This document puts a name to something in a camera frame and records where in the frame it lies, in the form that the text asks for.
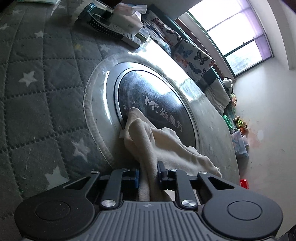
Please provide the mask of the cream garment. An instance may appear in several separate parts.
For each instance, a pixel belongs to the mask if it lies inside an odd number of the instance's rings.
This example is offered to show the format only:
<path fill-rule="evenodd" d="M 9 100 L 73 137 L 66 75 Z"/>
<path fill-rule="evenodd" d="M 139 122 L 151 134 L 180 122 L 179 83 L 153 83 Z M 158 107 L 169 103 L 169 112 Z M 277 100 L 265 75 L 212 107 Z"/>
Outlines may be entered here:
<path fill-rule="evenodd" d="M 170 196 L 158 186 L 158 161 L 167 169 L 176 168 L 197 176 L 207 171 L 222 177 L 220 169 L 196 148 L 185 146 L 170 128 L 156 128 L 137 108 L 131 108 L 125 129 L 120 136 L 126 149 L 140 165 L 138 197 L 140 201 L 170 201 Z"/>

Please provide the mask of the red plastic stool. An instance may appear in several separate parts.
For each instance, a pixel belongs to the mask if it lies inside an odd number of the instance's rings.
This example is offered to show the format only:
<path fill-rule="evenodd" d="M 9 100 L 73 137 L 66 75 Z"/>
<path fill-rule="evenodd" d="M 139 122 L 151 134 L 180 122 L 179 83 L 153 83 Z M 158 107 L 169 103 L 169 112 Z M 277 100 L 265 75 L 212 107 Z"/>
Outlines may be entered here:
<path fill-rule="evenodd" d="M 240 186 L 249 190 L 249 183 L 246 179 L 240 179 Z"/>

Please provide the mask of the clear plastic storage box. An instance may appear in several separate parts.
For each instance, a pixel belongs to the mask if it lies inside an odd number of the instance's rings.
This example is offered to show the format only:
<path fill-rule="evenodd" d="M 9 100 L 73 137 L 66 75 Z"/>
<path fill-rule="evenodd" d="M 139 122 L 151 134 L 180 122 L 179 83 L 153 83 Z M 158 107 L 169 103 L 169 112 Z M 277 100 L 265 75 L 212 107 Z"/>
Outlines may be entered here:
<path fill-rule="evenodd" d="M 236 157 L 248 157 L 249 142 L 246 135 L 242 135 L 242 133 L 237 130 L 231 134 L 231 138 Z"/>

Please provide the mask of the small plush toys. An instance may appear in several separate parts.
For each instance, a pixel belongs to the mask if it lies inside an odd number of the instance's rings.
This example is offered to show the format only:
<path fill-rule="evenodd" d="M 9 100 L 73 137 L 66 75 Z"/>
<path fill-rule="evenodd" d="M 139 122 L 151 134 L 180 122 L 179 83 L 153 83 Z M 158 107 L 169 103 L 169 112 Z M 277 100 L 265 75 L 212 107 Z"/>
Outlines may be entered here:
<path fill-rule="evenodd" d="M 233 122 L 236 128 L 240 129 L 241 131 L 249 130 L 247 123 L 244 120 L 242 120 L 240 116 L 236 116 L 236 118 L 233 119 Z"/>

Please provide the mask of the grey plain cushion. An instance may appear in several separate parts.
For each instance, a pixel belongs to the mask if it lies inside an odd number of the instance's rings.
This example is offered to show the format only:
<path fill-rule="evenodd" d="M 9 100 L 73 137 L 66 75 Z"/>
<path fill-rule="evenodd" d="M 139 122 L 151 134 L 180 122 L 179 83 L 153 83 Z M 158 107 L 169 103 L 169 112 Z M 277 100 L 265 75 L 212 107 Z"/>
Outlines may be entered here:
<path fill-rule="evenodd" d="M 230 97 L 219 78 L 216 78 L 206 89 L 204 94 L 222 116 L 230 103 Z"/>

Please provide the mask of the round black induction cooker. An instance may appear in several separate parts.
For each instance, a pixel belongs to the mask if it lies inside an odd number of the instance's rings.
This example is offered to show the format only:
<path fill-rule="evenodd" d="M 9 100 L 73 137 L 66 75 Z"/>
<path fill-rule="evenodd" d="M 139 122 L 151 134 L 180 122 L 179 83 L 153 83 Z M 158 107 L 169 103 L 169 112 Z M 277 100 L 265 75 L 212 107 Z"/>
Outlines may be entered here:
<path fill-rule="evenodd" d="M 83 109 L 88 130 L 112 168 L 133 166 L 120 132 L 131 108 L 156 128 L 174 130 L 186 146 L 198 148 L 198 131 L 186 95 L 155 63 L 138 53 L 112 55 L 93 70 L 85 87 Z"/>

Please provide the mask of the panda plush toy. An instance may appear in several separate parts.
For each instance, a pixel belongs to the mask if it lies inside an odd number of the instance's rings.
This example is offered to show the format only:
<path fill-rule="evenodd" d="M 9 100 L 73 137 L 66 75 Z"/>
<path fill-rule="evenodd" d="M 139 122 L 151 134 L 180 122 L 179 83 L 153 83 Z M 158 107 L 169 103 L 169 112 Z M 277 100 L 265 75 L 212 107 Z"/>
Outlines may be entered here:
<path fill-rule="evenodd" d="M 232 83 L 231 78 L 225 77 L 222 82 L 223 82 L 223 85 L 225 87 L 226 92 L 228 94 L 233 93 L 233 87 L 234 87 L 234 85 Z"/>

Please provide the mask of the butterfly pillow right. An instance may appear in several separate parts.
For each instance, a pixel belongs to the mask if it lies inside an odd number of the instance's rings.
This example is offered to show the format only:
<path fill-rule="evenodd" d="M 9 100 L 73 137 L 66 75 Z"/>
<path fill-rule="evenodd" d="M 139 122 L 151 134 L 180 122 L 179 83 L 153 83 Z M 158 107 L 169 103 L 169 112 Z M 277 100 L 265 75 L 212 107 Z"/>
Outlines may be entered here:
<path fill-rule="evenodd" d="M 176 45 L 172 58 L 194 81 L 200 80 L 215 64 L 211 56 L 188 40 L 182 40 Z"/>

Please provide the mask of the butterfly pillow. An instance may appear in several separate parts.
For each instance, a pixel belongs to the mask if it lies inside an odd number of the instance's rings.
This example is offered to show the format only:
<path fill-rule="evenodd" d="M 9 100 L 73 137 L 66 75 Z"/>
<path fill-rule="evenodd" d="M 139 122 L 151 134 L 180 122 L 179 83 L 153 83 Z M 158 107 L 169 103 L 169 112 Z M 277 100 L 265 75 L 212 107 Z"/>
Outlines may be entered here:
<path fill-rule="evenodd" d="M 142 23 L 150 38 L 171 56 L 171 50 L 182 40 L 181 36 L 151 10 L 147 10 L 147 13 L 143 15 Z"/>
<path fill-rule="evenodd" d="M 200 80 L 215 64 L 211 56 L 188 40 L 182 40 L 176 45 L 172 58 L 194 81 Z"/>

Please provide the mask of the blue sofa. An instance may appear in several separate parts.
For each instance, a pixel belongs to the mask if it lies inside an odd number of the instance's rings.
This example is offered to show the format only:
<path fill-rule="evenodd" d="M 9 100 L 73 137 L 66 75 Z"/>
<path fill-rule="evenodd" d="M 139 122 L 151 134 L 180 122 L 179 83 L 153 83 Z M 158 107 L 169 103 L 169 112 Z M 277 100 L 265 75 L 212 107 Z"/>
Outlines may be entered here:
<path fill-rule="evenodd" d="M 164 14 L 160 9 L 158 9 L 154 4 L 151 4 L 150 6 L 148 6 L 147 10 L 151 10 L 153 11 L 168 27 L 172 28 L 173 30 L 175 30 L 182 38 L 182 40 L 188 40 L 189 42 L 191 42 L 192 44 L 198 46 L 201 50 L 203 50 L 205 53 L 207 53 L 209 56 L 210 54 L 208 53 L 208 51 L 205 49 L 205 47 L 201 44 L 201 42 L 196 38 L 195 35 L 193 35 L 193 33 L 190 30 L 183 30 L 180 25 L 178 25 L 174 20 L 172 20 L 171 18 L 169 18 L 166 14 Z M 171 56 L 174 53 L 176 45 L 174 46 L 174 48 L 171 50 Z M 222 74 L 215 62 L 215 64 L 203 75 L 203 77 L 198 80 L 198 81 L 194 81 L 196 85 L 198 85 L 198 87 L 205 92 L 205 89 L 216 79 L 219 78 L 221 80 L 221 82 L 223 81 L 223 79 L 221 78 Z M 230 103 L 227 105 L 227 107 L 225 108 L 224 114 L 222 115 L 222 117 L 224 115 L 226 115 L 230 121 L 232 122 L 232 126 L 234 128 L 234 130 L 239 130 L 238 128 L 236 128 L 233 119 L 236 118 L 236 116 L 234 116 L 234 109 L 233 107 L 236 104 L 236 96 L 231 93 L 228 94 L 230 97 Z"/>

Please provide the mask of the grey quilted star tablecloth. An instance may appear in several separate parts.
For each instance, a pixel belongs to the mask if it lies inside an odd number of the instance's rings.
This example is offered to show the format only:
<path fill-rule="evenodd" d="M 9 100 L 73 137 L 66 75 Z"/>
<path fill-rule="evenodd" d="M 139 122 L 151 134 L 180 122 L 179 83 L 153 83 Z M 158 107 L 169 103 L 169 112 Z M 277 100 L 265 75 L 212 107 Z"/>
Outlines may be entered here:
<path fill-rule="evenodd" d="M 15 3 L 1 14 L 1 221 L 12 220 L 26 198 L 92 170 L 115 169 L 88 130 L 83 99 L 94 68 L 127 52 L 155 63 L 186 95 L 197 125 L 197 151 L 237 183 L 227 125 L 200 88 L 155 42 L 132 50 L 73 23 L 79 5 Z"/>

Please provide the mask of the butterfly pillow left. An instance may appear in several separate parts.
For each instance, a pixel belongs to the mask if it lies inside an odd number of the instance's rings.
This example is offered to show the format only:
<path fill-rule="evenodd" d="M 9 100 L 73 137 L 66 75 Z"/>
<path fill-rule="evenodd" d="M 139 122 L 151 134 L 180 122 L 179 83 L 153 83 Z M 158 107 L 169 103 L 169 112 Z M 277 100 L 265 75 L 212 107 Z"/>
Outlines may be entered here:
<path fill-rule="evenodd" d="M 171 50 L 182 40 L 181 36 L 151 10 L 147 10 L 147 13 L 143 15 L 142 23 L 150 38 L 171 56 Z"/>

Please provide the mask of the flat white box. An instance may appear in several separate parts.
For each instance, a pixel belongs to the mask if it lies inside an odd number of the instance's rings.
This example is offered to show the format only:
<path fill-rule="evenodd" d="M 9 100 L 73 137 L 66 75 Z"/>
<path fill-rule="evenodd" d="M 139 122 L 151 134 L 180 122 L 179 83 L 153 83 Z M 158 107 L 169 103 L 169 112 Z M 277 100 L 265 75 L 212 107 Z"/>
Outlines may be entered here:
<path fill-rule="evenodd" d="M 138 39 L 136 36 L 131 35 L 130 33 L 124 33 L 121 40 L 135 49 L 141 46 L 140 39 Z"/>

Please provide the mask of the white tissue box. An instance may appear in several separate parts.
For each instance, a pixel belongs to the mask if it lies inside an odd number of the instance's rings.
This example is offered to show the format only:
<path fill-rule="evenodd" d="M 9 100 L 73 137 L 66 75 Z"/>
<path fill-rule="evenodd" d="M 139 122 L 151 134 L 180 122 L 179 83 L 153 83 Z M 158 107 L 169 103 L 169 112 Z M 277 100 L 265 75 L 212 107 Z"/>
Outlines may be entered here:
<path fill-rule="evenodd" d="M 110 22 L 121 27 L 126 33 L 135 36 L 143 27 L 141 16 L 146 12 L 146 4 L 130 6 L 118 3 L 113 10 Z"/>

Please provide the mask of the window with green frame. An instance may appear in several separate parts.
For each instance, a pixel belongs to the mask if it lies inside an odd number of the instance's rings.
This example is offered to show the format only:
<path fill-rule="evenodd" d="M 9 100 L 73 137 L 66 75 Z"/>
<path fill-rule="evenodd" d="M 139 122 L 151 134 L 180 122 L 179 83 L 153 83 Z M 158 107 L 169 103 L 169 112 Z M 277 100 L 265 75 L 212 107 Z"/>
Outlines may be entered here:
<path fill-rule="evenodd" d="M 265 30 L 249 1 L 199 1 L 179 19 L 203 36 L 208 52 L 237 77 L 273 57 Z"/>

